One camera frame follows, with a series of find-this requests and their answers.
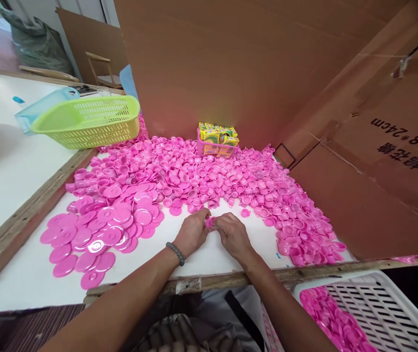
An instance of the white table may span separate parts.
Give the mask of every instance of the white table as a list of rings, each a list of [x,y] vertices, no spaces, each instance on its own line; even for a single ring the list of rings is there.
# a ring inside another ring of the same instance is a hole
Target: white table
[[[12,101],[14,95],[25,101],[36,101],[62,86],[35,82],[26,79],[0,76],[0,225],[18,209],[42,184],[54,174],[73,154],[43,135],[24,136],[13,116],[18,107]],[[80,287],[81,273],[73,272],[64,278],[54,278],[54,267],[48,260],[49,245],[39,242],[47,221],[66,211],[75,200],[65,194],[56,207],[46,216],[0,274],[0,311],[23,310],[47,306],[82,303],[85,291]],[[212,211],[219,216],[232,212],[239,216],[241,207],[221,201]],[[172,241],[184,218],[189,214],[186,207],[179,217],[173,217],[163,209],[165,220],[150,239],[139,241],[137,249],[130,254],[117,251],[116,264],[106,273],[103,284],[116,283],[136,270],[158,251]],[[243,219],[253,247],[272,269],[293,266],[288,257],[277,254],[276,230],[266,227],[254,216]],[[347,261],[352,261],[349,254]],[[241,271],[242,268],[223,249],[217,232],[209,234],[206,243],[190,257],[185,266],[178,268],[173,277],[213,276]]]

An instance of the blue object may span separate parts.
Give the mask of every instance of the blue object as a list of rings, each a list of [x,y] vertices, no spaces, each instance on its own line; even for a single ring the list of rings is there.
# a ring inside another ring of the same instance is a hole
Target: blue object
[[[132,95],[139,100],[137,90],[135,89],[134,78],[132,77],[131,65],[127,65],[121,70],[119,79],[121,80],[122,88],[124,89],[124,92],[126,92],[126,95]]]
[[[43,112],[48,111],[51,107],[63,101],[79,98],[80,93],[75,88],[64,87],[46,95],[44,98],[31,104],[20,112],[17,112],[15,117],[23,133],[33,135],[34,133],[30,131],[30,127],[34,120],[36,120]],[[13,100],[19,104],[24,103],[24,100],[17,96],[14,96]]]
[[[24,103],[24,100],[22,98],[17,97],[17,96],[13,97],[13,101],[15,103],[18,103],[18,104],[23,104]]]

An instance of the green plastic basket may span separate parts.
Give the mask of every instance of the green plastic basket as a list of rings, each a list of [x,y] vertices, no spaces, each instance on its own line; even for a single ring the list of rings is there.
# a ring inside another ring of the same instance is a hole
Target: green plastic basket
[[[39,116],[31,130],[68,149],[94,148],[137,137],[139,112],[130,95],[69,100]]]

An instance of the wooden edge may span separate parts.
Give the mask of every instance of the wooden edge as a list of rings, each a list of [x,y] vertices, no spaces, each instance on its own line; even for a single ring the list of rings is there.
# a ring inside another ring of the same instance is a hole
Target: wooden edge
[[[364,270],[383,270],[407,266],[418,265],[398,262],[391,259],[373,260],[367,262],[342,263],[323,266],[293,267],[288,269],[273,270],[274,275],[283,284],[297,284],[300,282],[319,279],[323,277],[342,277],[342,274],[364,271]],[[250,281],[243,272],[228,275],[218,275],[209,277],[186,277],[173,279],[166,283],[160,296],[196,293],[216,288],[230,288],[249,285]],[[106,284],[87,291],[83,303],[91,304],[101,295],[105,294],[116,284]]]
[[[35,75],[32,75],[32,74],[21,73],[21,72],[13,72],[13,71],[5,71],[5,70],[1,70],[1,69],[0,69],[0,75],[16,77],[16,78],[24,78],[24,79],[28,79],[28,80],[31,80],[31,81],[41,81],[41,82],[47,82],[47,83],[55,83],[55,84],[59,84],[59,85],[63,85],[63,86],[79,86],[79,85],[82,84],[80,82],[71,82],[71,81],[60,80],[60,79],[57,79],[57,78],[35,76]],[[92,87],[92,88],[97,88],[98,87],[97,85],[93,85],[93,84],[88,84],[88,83],[83,83],[83,84],[86,84],[87,86]],[[115,93],[115,94],[121,94],[122,89],[110,88],[110,92]]]
[[[88,166],[96,148],[81,150],[69,159],[36,193],[0,227],[0,272],[55,207],[73,180],[76,169]]]

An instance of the pile of pink plastic parts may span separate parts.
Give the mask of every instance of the pile of pink plastic parts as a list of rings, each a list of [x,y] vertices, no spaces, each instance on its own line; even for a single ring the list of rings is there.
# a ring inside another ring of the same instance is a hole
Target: pile of pink plastic parts
[[[321,286],[300,292],[303,308],[314,319],[340,352],[376,352],[355,318],[338,307],[336,300]]]
[[[230,207],[238,199],[247,217],[254,209],[278,232],[278,250],[297,266],[343,260],[346,247],[337,241],[329,219],[288,176],[269,146],[262,152],[245,149],[231,159],[197,155],[197,142],[180,137],[146,137],[142,118],[138,138],[101,147],[109,156],[94,157],[90,170],[79,169],[66,185],[78,199],[50,221],[41,242],[54,248],[54,275],[84,273],[82,287],[98,285],[114,264],[111,247],[132,252],[138,239],[149,238],[163,220],[160,207],[173,216],[189,213],[220,199]],[[83,252],[81,257],[74,252]]]

